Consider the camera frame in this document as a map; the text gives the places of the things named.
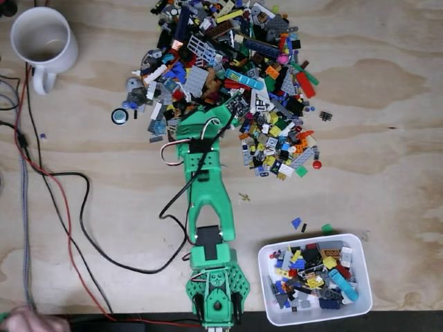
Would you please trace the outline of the person's hand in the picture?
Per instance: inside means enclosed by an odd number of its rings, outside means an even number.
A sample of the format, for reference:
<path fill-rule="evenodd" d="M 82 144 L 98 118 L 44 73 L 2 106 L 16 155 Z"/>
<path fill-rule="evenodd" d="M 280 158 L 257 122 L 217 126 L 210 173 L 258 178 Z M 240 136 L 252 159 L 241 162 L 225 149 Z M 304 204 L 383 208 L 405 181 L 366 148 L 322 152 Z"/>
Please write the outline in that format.
<path fill-rule="evenodd" d="M 7 332 L 69 332 L 69 323 L 60 317 L 44 315 L 22 306 L 12 309 L 1 319 L 1 331 Z"/>

